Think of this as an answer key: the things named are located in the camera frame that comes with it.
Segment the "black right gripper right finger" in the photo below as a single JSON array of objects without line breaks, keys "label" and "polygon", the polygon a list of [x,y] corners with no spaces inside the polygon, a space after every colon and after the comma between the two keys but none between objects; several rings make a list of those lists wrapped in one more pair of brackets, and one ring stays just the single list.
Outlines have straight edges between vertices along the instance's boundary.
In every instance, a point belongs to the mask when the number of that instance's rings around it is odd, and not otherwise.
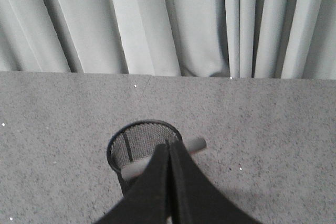
[{"label": "black right gripper right finger", "polygon": [[259,223],[209,181],[182,142],[170,145],[170,162],[173,223]]}]

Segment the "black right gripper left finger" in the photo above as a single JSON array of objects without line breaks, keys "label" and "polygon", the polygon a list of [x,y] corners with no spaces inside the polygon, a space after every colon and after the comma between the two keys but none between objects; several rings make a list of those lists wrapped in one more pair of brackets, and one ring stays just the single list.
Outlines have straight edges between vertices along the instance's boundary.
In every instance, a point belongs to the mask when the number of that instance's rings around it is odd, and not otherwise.
[{"label": "black right gripper left finger", "polygon": [[97,223],[166,223],[168,147],[160,144],[156,153],[164,162],[148,166],[123,199]]}]

